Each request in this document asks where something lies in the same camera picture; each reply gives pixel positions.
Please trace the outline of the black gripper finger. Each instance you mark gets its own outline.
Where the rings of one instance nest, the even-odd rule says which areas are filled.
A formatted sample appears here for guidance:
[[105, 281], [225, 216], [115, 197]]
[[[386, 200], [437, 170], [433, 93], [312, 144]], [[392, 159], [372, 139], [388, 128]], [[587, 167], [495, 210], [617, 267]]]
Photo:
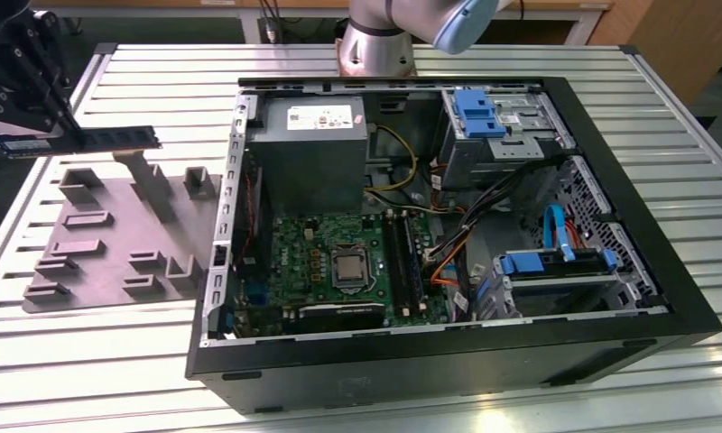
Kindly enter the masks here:
[[83, 150], [85, 135], [66, 97], [70, 80], [58, 38], [55, 15], [30, 9], [6, 22], [0, 33], [0, 62], [11, 79], [0, 93], [11, 107], [0, 143], [12, 155]]
[[0, 134], [46, 134], [52, 130], [52, 120], [20, 108], [12, 94], [0, 90]]

